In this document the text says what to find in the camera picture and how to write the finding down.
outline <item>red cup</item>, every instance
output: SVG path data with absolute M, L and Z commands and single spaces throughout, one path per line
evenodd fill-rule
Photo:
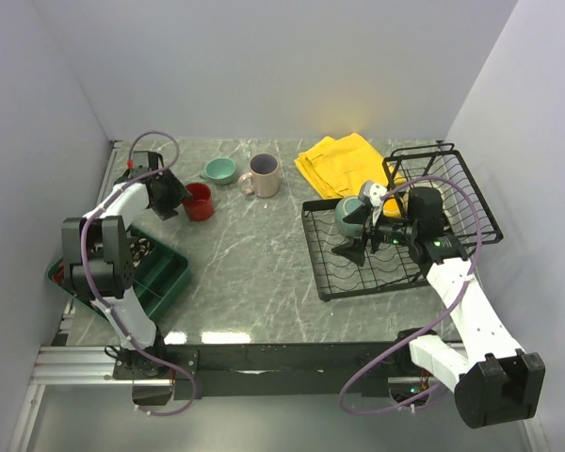
M 186 189 L 192 195 L 192 200 L 183 200 L 182 206 L 191 221 L 205 221 L 214 215 L 214 201 L 211 190 L 205 184 L 188 184 Z

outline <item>mug handle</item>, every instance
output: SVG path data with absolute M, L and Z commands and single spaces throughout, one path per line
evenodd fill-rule
M 247 180 L 251 178 L 251 172 L 246 172 L 245 174 L 243 174 L 241 177 L 238 178 L 238 187 L 241 189 L 241 192 L 244 195 L 250 195 L 253 193 L 253 191 L 255 191 L 255 188 L 253 188 L 253 184 L 251 184 L 251 186 L 249 188 L 243 188 L 243 183 Z

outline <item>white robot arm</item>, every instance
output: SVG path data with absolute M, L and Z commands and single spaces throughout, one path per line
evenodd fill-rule
M 373 252 L 381 243 L 407 247 L 446 308 L 453 309 L 449 315 L 466 351 L 466 356 L 458 353 L 429 331 L 402 341 L 410 341 L 410 360 L 454 393 L 459 413 L 469 427 L 532 417 L 540 398 L 544 363 L 538 353 L 524 352 L 503 326 L 475 275 L 470 274 L 472 263 L 466 250 L 447 229 L 440 191 L 433 186 L 410 188 L 404 200 L 405 218 L 379 215 L 386 193 L 381 185 L 364 184 L 360 194 L 364 206 L 344 218 L 348 223 L 363 224 L 363 236 L 349 239 L 332 252 L 363 266 L 367 242 Z
M 111 194 L 119 192 L 119 197 L 109 205 L 102 202 L 81 218 L 67 218 L 62 226 L 65 284 L 73 292 L 95 300 L 89 289 L 80 252 L 82 226 L 87 218 L 94 218 L 86 244 L 89 270 L 107 305 L 100 302 L 92 304 L 105 314 L 120 337 L 121 346 L 128 350 L 135 349 L 130 342 L 131 337 L 134 337 L 137 347 L 153 347 L 158 339 L 158 331 L 142 309 L 132 287 L 134 266 L 126 230 L 134 218 L 148 208 L 152 208 L 162 219 L 177 215 L 175 207 L 190 197 L 183 184 L 168 169 L 132 183 L 123 190 L 127 181 L 159 169 L 160 162 L 158 153 L 134 153 L 134 166 L 113 187 Z M 98 217 L 93 215 L 98 212 L 102 212 Z M 119 328 L 113 310 L 117 311 L 118 319 L 127 332 Z
M 113 187 L 113 192 L 121 189 L 123 184 L 117 184 Z M 145 211 L 149 206 L 149 191 L 147 186 L 141 183 L 133 184 L 128 187 L 121 195 L 99 216 L 100 219 L 108 217 L 121 217 L 123 221 L 123 228 L 127 230 L 134 218 Z M 84 215 L 88 218 L 94 211 L 97 211 L 101 205 Z M 127 329 L 134 335 L 134 338 L 142 348 L 151 347 L 154 344 L 157 327 L 154 322 L 145 314 L 140 301 L 132 286 L 123 291 L 121 298 L 105 297 L 105 300 L 117 309 L 121 322 Z M 105 317 L 109 321 L 116 333 L 120 337 L 121 346 L 129 350 L 134 347 L 126 339 L 126 335 L 118 328 L 117 323 L 111 315 L 112 309 L 106 308 L 102 303 L 95 303 Z

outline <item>small bowl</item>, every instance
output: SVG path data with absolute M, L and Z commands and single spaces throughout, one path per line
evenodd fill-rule
M 212 160 L 199 176 L 217 186 L 226 186 L 236 180 L 236 164 L 227 157 Z
M 343 218 L 354 212 L 363 202 L 357 196 L 347 196 L 337 203 L 335 207 L 335 223 L 339 228 L 339 232 L 345 237 L 360 238 L 362 237 L 363 224 L 345 223 Z

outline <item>wire basket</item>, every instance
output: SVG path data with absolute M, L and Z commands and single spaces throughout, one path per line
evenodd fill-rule
M 383 159 L 383 169 L 390 181 L 388 188 L 396 185 L 394 179 L 401 175 L 407 180 L 420 176 L 435 175 L 450 179 L 462 188 L 473 201 L 483 236 L 483 244 L 502 240 L 503 235 L 490 207 L 479 190 L 471 171 L 452 143 L 400 148 Z M 426 182 L 441 191 L 444 212 L 448 220 L 448 232 L 454 234 L 472 254 L 476 245 L 476 220 L 467 203 L 455 196 L 450 186 Z M 406 217 L 401 194 L 395 195 L 402 216 Z M 340 200 L 305 202 L 301 220 L 308 251 L 314 270 L 316 289 L 320 299 L 329 301 L 359 295 L 377 294 L 392 290 L 427 285 L 428 282 L 400 245 L 381 244 L 376 253 L 366 250 L 364 266 L 356 266 L 348 259 L 332 253 L 346 238 L 340 234 L 334 221 L 334 209 Z

